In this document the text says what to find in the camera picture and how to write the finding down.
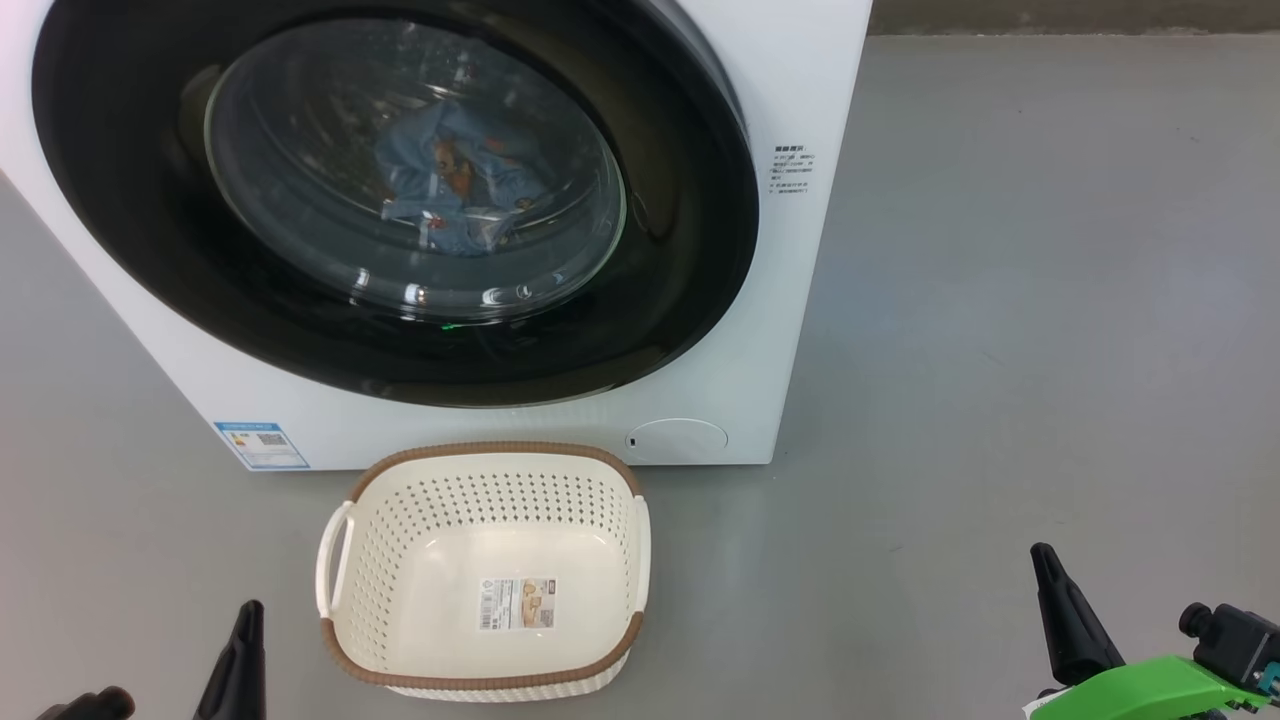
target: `basket handle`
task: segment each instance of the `basket handle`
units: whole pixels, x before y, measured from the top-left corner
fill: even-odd
[[[347,575],[347,556],[351,555],[351,541],[355,537],[356,521],[351,518],[352,502],[348,500],[343,502],[338,510],[334,511],[333,518],[329,518],[329,524],[325,525],[324,537],[320,538],[320,553],[316,555],[316,610],[320,611],[320,618],[328,619],[329,614],[338,607],[338,601],[342,596],[342,580]],[[338,559],[338,578],[337,580],[329,579],[329,565],[333,560],[333,546],[338,541],[338,529],[346,524],[347,537],[342,542],[342,557]],[[329,588],[333,589],[333,597],[329,597]]]
[[[636,516],[640,525],[640,589],[636,593],[636,612],[644,612],[649,603],[649,571],[653,557],[653,541],[649,536],[649,503],[643,496],[636,496]]]

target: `white appliance body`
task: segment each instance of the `white appliance body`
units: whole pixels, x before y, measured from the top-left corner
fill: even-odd
[[[868,0],[680,4],[745,115],[760,193],[745,283],[701,341],[652,374],[585,397],[498,409],[404,404],[305,379],[225,345],[134,281],[78,219],[41,150],[32,59],[49,5],[0,5],[0,170],[228,447],[236,450],[236,425],[220,423],[274,424],[287,436],[292,459],[246,461],[251,469],[362,469],[410,447],[489,439],[585,443],[637,465],[771,461]]]

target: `brown basket rim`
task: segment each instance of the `brown basket rim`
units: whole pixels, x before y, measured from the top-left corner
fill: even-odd
[[[558,442],[463,442],[453,445],[436,445],[429,447],[416,447],[412,450],[404,450],[394,455],[389,455],[378,462],[375,462],[369,470],[366,470],[360,480],[356,483],[355,489],[351,492],[351,501],[357,502],[360,496],[365,492],[370,483],[374,482],[378,475],[385,473],[390,468],[399,465],[402,462],[408,462],[412,460],[422,460],[426,457],[444,457],[452,455],[486,455],[492,452],[538,452],[545,455],[573,455],[577,457],[590,457],[593,460],[599,460],[611,468],[613,468],[622,479],[626,480],[627,487],[631,488],[632,496],[640,495],[640,483],[635,478],[635,473],[631,468],[627,468],[622,460],[617,456],[605,452],[595,447],[588,447],[585,445],[570,445]],[[358,665],[347,651],[342,648],[342,643],[338,642],[338,630],[335,629],[333,620],[324,618],[320,620],[320,630],[324,635],[325,647],[329,648],[329,653],[333,655],[334,662],[339,667],[347,671],[348,675],[370,683],[374,685],[384,685],[393,688],[410,688],[420,691],[506,691],[516,688],[532,688],[540,685],[556,685],[561,683],[575,683],[579,680],[585,680],[604,673],[625,656],[631,646],[635,643],[636,637],[640,634],[640,625],[644,623],[644,612],[634,612],[631,615],[631,621],[627,624],[626,632],[622,634],[622,639],[618,644],[613,646],[604,657],[591,662],[590,665],[584,665],[582,667],[575,667],[572,670],[561,670],[557,673],[540,673],[535,675],[512,675],[507,678],[425,678],[420,675],[396,675],[392,673],[379,673],[375,670],[367,670]]]

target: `barcode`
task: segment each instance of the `barcode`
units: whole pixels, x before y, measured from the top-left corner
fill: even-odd
[[[493,606],[495,603],[495,597],[492,592],[486,592],[480,596],[480,629],[492,630],[493,626]]]

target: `laundry in drum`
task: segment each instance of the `laundry in drum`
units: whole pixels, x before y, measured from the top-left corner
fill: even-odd
[[[448,255],[494,252],[518,215],[548,199],[550,172],[538,138],[457,100],[401,117],[374,151],[394,193],[383,219],[415,222]]]

